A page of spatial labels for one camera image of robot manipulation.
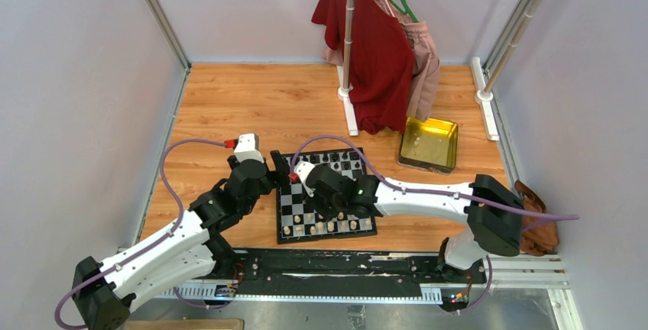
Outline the black white chess board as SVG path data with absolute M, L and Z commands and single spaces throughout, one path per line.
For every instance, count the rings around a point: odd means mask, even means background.
M 356 180 L 367 173 L 365 162 L 351 148 L 301 152 L 298 161 L 325 165 L 338 174 Z M 333 212 L 325 217 L 316 209 L 301 182 L 290 182 L 277 189 L 277 243 L 320 241 L 334 238 L 374 236 L 374 217 L 359 218 L 348 212 Z

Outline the yellow metal tin box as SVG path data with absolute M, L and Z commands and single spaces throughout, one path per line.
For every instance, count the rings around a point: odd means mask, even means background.
M 401 166 L 449 175 L 457 164 L 458 124 L 408 118 L 397 162 Z

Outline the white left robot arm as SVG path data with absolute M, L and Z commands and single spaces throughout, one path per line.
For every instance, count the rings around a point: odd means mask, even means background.
M 235 252 L 222 237 L 252 213 L 261 196 L 288 183 L 289 166 L 271 151 L 265 160 L 228 161 L 232 171 L 200 195 L 174 221 L 149 238 L 112 257 L 82 259 L 75 267 L 71 299 L 83 329 L 117 329 L 136 309 L 181 283 L 211 274 L 228 277 Z

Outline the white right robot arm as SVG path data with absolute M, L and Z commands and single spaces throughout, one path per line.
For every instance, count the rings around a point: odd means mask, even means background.
M 299 162 L 294 172 L 305 192 L 304 203 L 325 220 L 339 215 L 357 218 L 417 215 L 443 218 L 465 225 L 439 250 L 436 271 L 446 282 L 464 276 L 473 263 L 495 254 L 520 253 L 520 200 L 494 178 L 478 174 L 471 183 L 426 185 L 375 175 L 356 180 L 331 167 Z

